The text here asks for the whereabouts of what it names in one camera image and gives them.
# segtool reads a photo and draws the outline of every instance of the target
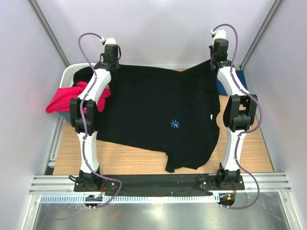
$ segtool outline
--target wooden table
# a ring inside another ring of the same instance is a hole
[[[223,112],[228,101],[227,96],[220,96],[221,112],[217,117],[220,127],[218,144],[210,160],[197,170],[180,168],[175,173],[215,173],[219,167],[226,146],[226,128],[223,125]],[[97,157],[102,174],[166,174],[167,155],[163,152],[138,149],[104,141],[97,141]],[[262,135],[258,129],[247,134],[241,155],[243,168],[254,173],[272,172],[271,163],[266,151]],[[81,151],[79,139],[74,128],[66,123],[54,175],[79,174]]]

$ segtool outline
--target red cloth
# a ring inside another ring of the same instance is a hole
[[[53,112],[69,112],[69,101],[71,98],[77,98],[84,91],[87,83],[80,81],[76,85],[69,88],[58,88],[50,104],[47,106],[46,112],[49,114]],[[103,111],[106,101],[105,98],[109,96],[111,96],[111,90],[104,89],[97,103],[99,112]]]

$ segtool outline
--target black cloth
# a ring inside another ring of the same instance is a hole
[[[92,74],[84,68],[74,83],[89,82]],[[165,152],[168,172],[197,169],[209,160],[219,138],[220,112],[209,61],[183,72],[121,65],[109,87],[97,140]]]

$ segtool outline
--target white wall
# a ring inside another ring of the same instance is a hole
[[[239,34],[235,64],[241,64],[274,0],[38,0],[71,64],[82,63],[78,37],[94,32],[114,37],[122,64],[189,67],[210,58],[210,31],[230,23]],[[230,44],[234,35],[226,29]],[[96,62],[102,48],[83,40]],[[232,57],[234,46],[230,46]]]
[[[307,222],[307,2],[284,1],[244,69],[263,107],[262,131],[277,171],[286,172]]]
[[[0,1],[0,34],[0,228],[15,230],[47,162],[57,116],[45,107],[64,66],[27,1]]]

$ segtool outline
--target blue asterisk logo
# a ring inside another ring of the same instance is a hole
[[[179,121],[177,121],[176,119],[175,119],[175,121],[172,120],[171,127],[179,128],[179,126],[180,126]]]

